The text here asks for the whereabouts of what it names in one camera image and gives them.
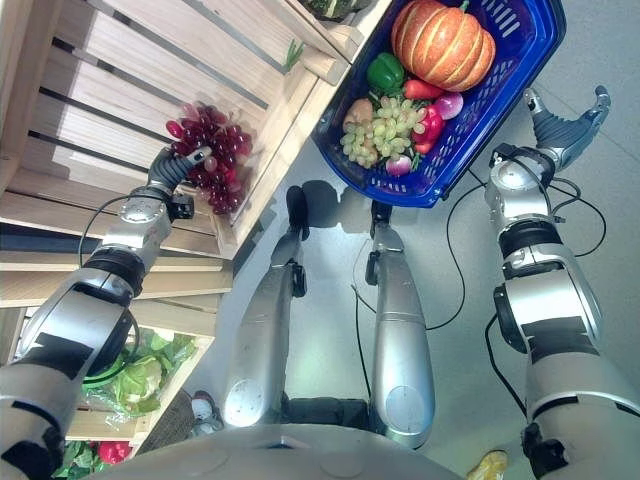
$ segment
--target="green bell pepper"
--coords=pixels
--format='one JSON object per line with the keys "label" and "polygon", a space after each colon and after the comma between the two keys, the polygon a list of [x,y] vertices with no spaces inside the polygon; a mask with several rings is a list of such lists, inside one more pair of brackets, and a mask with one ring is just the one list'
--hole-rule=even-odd
{"label": "green bell pepper", "polygon": [[402,90],[404,68],[396,57],[387,52],[378,55],[367,68],[369,86],[384,94]]}

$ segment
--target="carrot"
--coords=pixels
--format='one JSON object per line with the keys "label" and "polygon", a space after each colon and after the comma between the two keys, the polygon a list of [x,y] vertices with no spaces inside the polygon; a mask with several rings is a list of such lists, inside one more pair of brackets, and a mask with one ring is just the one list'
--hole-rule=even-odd
{"label": "carrot", "polygon": [[410,100],[432,100],[443,92],[441,88],[415,78],[404,82],[404,96]]}

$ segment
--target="red grapes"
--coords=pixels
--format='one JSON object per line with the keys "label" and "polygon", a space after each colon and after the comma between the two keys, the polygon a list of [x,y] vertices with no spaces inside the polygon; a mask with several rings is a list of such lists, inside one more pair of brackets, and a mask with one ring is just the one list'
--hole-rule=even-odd
{"label": "red grapes", "polygon": [[240,125],[230,124],[230,119],[213,105],[185,104],[182,113],[185,118],[166,124],[169,134],[177,139],[171,149],[184,156],[196,148],[210,147],[212,155],[192,168],[188,179],[216,215],[237,211],[244,201],[243,186],[237,180],[238,156],[251,153],[251,135]]}

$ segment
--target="wooden crate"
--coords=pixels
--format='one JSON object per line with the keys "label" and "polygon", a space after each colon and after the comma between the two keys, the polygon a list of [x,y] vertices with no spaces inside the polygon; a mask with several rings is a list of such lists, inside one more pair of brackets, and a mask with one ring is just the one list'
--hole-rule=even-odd
{"label": "wooden crate", "polygon": [[163,247],[233,258],[389,3],[330,25],[296,0],[3,2],[0,221],[78,235],[145,182],[180,103],[202,100],[254,132],[247,200],[227,217],[198,203]]}
{"label": "wooden crate", "polygon": [[[76,255],[38,252],[0,252],[0,308],[39,306],[78,267]],[[215,302],[198,296],[231,291],[231,262],[207,257],[160,257],[142,282],[140,300],[165,299],[174,305],[205,311]],[[189,297],[180,301],[176,297]]]}
{"label": "wooden crate", "polygon": [[[194,337],[196,351],[180,365],[163,388],[160,408],[142,417],[121,424],[110,425],[113,412],[78,410],[73,419],[67,440],[126,440],[134,450],[139,447],[159,421],[175,395],[196,367],[214,340],[216,316],[213,313],[172,305],[164,300],[136,300],[131,312],[141,328],[155,331],[173,331]],[[0,365],[12,360],[19,334],[25,320],[35,309],[0,309]]]}

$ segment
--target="grapes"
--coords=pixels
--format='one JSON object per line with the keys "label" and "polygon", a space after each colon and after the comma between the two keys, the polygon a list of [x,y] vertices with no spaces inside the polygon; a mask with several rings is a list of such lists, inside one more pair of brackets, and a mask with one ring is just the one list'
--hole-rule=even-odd
{"label": "grapes", "polygon": [[214,157],[208,156],[204,159],[204,169],[207,172],[213,173],[216,171],[216,168],[218,168],[218,161]]}
{"label": "grapes", "polygon": [[172,137],[175,137],[177,139],[182,138],[182,127],[180,126],[180,124],[178,122],[176,122],[175,120],[169,120],[165,126],[167,127],[167,131],[169,132],[169,134]]}
{"label": "grapes", "polygon": [[342,152],[365,168],[387,157],[396,157],[411,146],[411,132],[424,132],[422,121],[427,112],[415,110],[409,99],[383,96],[372,121],[347,123],[340,139]]}
{"label": "grapes", "polygon": [[176,152],[178,155],[185,156],[189,155],[193,151],[193,148],[183,142],[173,142],[171,144],[171,150]]}
{"label": "grapes", "polygon": [[202,102],[184,104],[183,118],[169,120],[166,128],[178,139],[171,144],[177,155],[186,156],[196,148],[208,146],[212,154],[192,168],[187,178],[216,215],[233,213],[244,202],[245,191],[238,179],[238,161],[253,149],[251,135],[213,105]]}
{"label": "grapes", "polygon": [[190,103],[182,104],[182,111],[188,119],[199,121],[200,114],[198,113],[198,110],[196,110],[196,107],[194,107]]}

